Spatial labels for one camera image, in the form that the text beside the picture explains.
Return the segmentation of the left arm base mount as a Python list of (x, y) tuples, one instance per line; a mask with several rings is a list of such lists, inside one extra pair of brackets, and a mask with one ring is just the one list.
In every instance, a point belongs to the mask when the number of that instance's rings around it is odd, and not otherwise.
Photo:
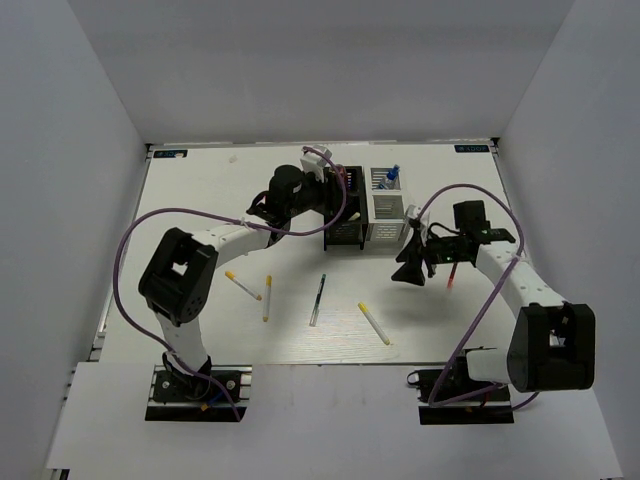
[(180, 371), (169, 363), (154, 367), (145, 412), (147, 422), (235, 423), (248, 408), (252, 383), (251, 366), (212, 366), (200, 371), (217, 380), (232, 402), (215, 383)]

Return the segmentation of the blue cap spray bottle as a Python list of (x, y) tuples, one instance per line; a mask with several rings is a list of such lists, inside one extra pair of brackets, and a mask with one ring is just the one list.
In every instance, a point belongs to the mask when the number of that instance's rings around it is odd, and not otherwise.
[(400, 166), (394, 165), (379, 181), (377, 188), (384, 190), (394, 190), (400, 172)]

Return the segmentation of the pink tube of crayons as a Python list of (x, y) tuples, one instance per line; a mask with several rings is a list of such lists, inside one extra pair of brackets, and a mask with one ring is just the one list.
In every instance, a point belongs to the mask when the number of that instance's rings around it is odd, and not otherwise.
[(337, 172), (340, 176), (340, 178), (342, 179), (342, 182), (345, 185), (345, 188), (348, 189), (349, 188), (349, 179), (348, 179), (348, 173), (345, 169), (345, 167), (343, 165), (337, 165)]

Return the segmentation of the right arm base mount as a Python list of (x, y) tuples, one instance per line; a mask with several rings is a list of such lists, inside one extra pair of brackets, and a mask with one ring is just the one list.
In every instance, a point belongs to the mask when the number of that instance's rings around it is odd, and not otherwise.
[(443, 403), (476, 390), (478, 395), (439, 407), (431, 407), (429, 395), (441, 373), (440, 369), (410, 372), (407, 385), (418, 393), (419, 421), (422, 426), (463, 426), (513, 424), (511, 396), (507, 387), (497, 389), (491, 382), (471, 380), (466, 373), (451, 371), (435, 396)]

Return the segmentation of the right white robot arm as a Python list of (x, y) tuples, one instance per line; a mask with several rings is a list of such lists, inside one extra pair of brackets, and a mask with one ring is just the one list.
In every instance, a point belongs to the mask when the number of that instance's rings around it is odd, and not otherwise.
[(518, 252), (514, 236), (494, 228), (484, 203), (453, 207), (455, 228), (432, 232), (416, 206), (405, 214), (410, 240), (396, 258), (393, 280), (422, 286), (437, 266), (469, 263), (496, 288), (515, 318), (507, 348), (463, 348), (451, 384), (461, 397), (477, 397), (489, 385), (511, 385), (521, 393), (586, 390), (595, 379), (596, 320), (586, 304), (556, 293)]

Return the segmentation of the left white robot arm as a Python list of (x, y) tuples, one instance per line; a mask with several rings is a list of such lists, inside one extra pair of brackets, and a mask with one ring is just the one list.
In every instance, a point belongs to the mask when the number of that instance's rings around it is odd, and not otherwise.
[(175, 227), (162, 237), (138, 285), (159, 321), (168, 344), (164, 363), (178, 371), (177, 387), (199, 399), (211, 387), (211, 360), (202, 342), (199, 314), (218, 267), (252, 251), (275, 245), (290, 230), (291, 220), (309, 210), (339, 217), (346, 209), (348, 176), (338, 165), (322, 175), (292, 165), (275, 169), (268, 189), (256, 195), (247, 214), (260, 220), (224, 222), (207, 232)]

